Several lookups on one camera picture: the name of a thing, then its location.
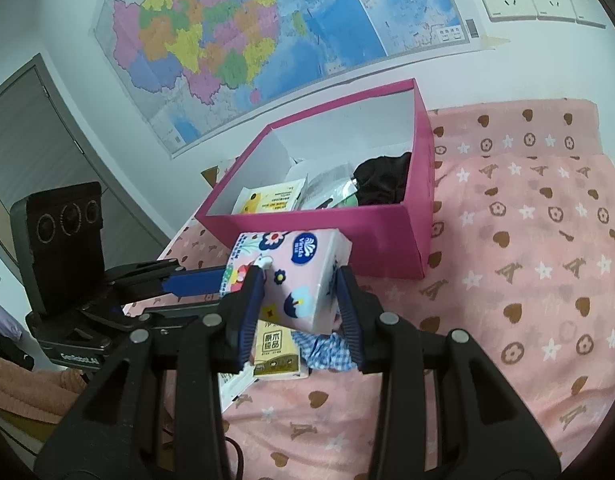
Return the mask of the pink floral tissue pack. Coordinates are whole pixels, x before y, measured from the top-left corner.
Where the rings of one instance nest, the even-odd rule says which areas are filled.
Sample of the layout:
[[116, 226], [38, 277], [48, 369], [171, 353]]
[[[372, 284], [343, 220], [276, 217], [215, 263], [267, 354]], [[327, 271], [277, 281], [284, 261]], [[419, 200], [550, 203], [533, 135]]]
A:
[[349, 263], [352, 242], [337, 229], [239, 234], [220, 294], [238, 292], [253, 266], [264, 271], [260, 318], [303, 333], [335, 329], [336, 272]]

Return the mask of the yellow tissue pack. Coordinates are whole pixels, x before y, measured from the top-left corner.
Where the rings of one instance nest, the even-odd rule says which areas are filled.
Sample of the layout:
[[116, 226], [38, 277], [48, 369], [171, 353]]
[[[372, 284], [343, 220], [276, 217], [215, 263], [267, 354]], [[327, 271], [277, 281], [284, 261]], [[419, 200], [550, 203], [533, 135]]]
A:
[[291, 330], [262, 320], [257, 326], [253, 367], [253, 376], [260, 380], [302, 379], [309, 376], [309, 367], [300, 356]]

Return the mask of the white yellow wipes pack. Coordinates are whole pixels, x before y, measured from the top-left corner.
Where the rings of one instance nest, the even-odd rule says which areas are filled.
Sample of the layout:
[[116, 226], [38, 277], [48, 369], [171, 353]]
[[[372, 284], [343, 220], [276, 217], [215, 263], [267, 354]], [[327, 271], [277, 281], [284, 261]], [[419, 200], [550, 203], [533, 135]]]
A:
[[293, 211], [298, 206], [306, 179], [298, 179], [258, 188], [243, 188], [232, 214], [272, 214]]

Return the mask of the white patterned pillow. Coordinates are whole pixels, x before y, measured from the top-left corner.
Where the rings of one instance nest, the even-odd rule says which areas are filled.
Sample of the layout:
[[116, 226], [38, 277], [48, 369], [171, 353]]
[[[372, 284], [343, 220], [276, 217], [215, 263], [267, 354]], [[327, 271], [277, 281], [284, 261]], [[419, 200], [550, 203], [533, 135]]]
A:
[[202, 170], [201, 177], [204, 178], [204, 181], [206, 181], [211, 188], [215, 188], [227, 175], [227, 172], [236, 164], [237, 160], [238, 158], [221, 160], [216, 166]]

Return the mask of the blue checkered scrunchie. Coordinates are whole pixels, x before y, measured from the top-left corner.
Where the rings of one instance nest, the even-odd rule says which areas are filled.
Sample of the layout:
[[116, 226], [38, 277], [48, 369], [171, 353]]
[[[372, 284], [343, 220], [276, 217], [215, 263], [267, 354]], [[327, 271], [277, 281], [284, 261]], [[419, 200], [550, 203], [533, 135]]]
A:
[[338, 333], [314, 335], [293, 330], [291, 337], [306, 365], [313, 370], [355, 370], [347, 341]]

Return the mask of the white printed packet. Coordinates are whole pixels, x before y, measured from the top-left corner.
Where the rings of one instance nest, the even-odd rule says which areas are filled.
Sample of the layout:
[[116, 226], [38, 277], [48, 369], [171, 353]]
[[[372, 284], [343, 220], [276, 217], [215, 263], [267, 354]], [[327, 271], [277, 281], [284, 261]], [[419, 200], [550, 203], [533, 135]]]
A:
[[335, 208], [357, 192], [350, 162], [323, 171], [309, 179], [300, 196], [299, 210]]

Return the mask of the pink cardboard box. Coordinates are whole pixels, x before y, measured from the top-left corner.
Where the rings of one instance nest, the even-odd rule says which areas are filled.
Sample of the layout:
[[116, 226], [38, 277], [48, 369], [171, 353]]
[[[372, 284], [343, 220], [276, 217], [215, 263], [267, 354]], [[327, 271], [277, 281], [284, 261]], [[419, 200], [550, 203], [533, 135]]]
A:
[[337, 229], [362, 276], [420, 280], [431, 245], [434, 140], [416, 80], [266, 125], [196, 212], [226, 246], [245, 232]]

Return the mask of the pink patterned bed sheet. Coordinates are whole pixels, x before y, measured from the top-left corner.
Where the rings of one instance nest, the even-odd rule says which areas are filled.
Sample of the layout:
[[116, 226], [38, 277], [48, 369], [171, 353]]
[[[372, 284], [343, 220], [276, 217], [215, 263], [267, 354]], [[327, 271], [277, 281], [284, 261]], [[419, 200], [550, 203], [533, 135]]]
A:
[[[361, 278], [419, 330], [467, 330], [569, 468], [615, 403], [615, 169], [588, 100], [445, 108], [428, 271]], [[380, 379], [260, 380], [224, 417], [247, 479], [363, 479]]]

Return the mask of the grey door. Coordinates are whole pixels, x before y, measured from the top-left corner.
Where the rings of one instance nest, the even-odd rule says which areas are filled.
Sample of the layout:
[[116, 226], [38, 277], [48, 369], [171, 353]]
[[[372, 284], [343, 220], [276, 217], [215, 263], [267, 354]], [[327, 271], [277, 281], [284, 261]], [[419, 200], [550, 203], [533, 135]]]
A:
[[48, 188], [102, 185], [102, 248], [107, 266], [155, 259], [168, 242], [87, 141], [41, 55], [0, 85], [0, 257], [18, 274], [9, 213]]

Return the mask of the black cloth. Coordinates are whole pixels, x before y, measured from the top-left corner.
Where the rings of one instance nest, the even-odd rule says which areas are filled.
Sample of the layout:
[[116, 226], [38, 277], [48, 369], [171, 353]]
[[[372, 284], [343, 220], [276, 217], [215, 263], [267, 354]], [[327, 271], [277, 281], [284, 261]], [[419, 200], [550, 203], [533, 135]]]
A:
[[365, 160], [353, 172], [359, 206], [400, 204], [404, 200], [411, 152]]

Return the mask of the colourful wall map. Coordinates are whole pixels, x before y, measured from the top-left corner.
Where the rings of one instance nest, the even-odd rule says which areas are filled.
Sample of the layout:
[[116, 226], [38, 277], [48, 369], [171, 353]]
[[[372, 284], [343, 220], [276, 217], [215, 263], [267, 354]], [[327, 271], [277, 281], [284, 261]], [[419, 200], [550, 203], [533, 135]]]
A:
[[100, 0], [93, 34], [171, 156], [343, 73], [478, 51], [473, 0]]

